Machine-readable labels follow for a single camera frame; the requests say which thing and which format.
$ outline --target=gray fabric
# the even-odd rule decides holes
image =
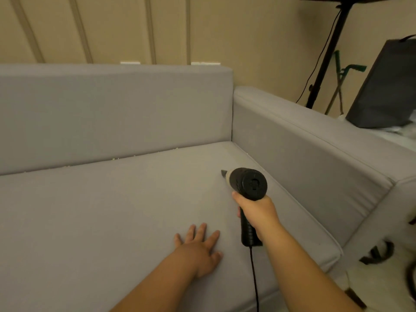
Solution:
[[[365,229],[378,239],[366,246],[416,205],[415,153],[260,90],[234,91],[232,140],[351,252],[348,241],[384,201],[387,211]]]
[[[0,65],[0,175],[231,140],[232,70]]]
[[[232,142],[0,177],[0,310],[108,311],[174,248],[176,232],[221,230],[218,269],[192,284],[180,311],[254,302],[250,255],[221,169],[252,167],[283,225],[327,271],[341,250],[325,229]],[[260,297],[277,289],[253,250]]]

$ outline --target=human hand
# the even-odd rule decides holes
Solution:
[[[220,237],[220,231],[216,230],[208,239],[204,241],[207,224],[203,223],[196,231],[196,226],[190,226],[185,236],[185,242],[182,243],[180,235],[177,233],[174,237],[175,251],[189,262],[189,265],[195,269],[195,277],[201,278],[210,274],[220,263],[223,253],[211,250]]]
[[[260,200],[252,201],[243,197],[236,191],[232,192],[231,195],[239,205],[237,213],[238,217],[241,216],[240,208],[242,208],[245,217],[256,229],[257,236],[261,241],[263,241],[265,230],[280,225],[275,205],[269,196],[264,196]]]

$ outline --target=black power cord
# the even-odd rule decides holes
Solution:
[[[251,246],[250,246],[250,259],[251,259],[251,268],[253,269],[254,290],[256,291],[257,312],[259,312],[259,294],[257,292],[256,273],[254,272],[253,251],[252,251]]]
[[[308,82],[309,82],[309,80],[312,78],[312,75],[313,75],[313,73],[315,72],[316,67],[318,66],[319,60],[320,60],[320,58],[321,58],[322,54],[324,53],[324,50],[325,50],[325,48],[326,48],[326,46],[327,46],[327,44],[328,44],[329,39],[331,38],[331,35],[332,35],[332,30],[334,29],[334,25],[335,25],[336,19],[338,18],[338,16],[340,16],[340,13],[341,13],[341,10],[338,12],[338,14],[336,15],[336,17],[335,17],[335,19],[334,19],[334,22],[332,23],[332,27],[331,27],[330,34],[328,35],[327,41],[325,42],[325,45],[324,45],[324,48],[322,48],[322,51],[321,51],[321,53],[320,53],[320,55],[319,55],[319,57],[318,57],[318,61],[316,62],[315,68],[313,69],[313,71],[312,71],[311,75],[309,76],[308,80],[306,81],[306,84],[305,84],[305,87],[303,88],[302,94],[300,94],[300,96],[299,96],[299,98],[297,99],[297,101],[296,101],[296,103],[295,103],[295,104],[297,104],[297,103],[299,102],[300,98],[302,97],[303,93],[304,93],[304,92],[305,92],[305,90],[306,90],[306,87],[308,86]]]

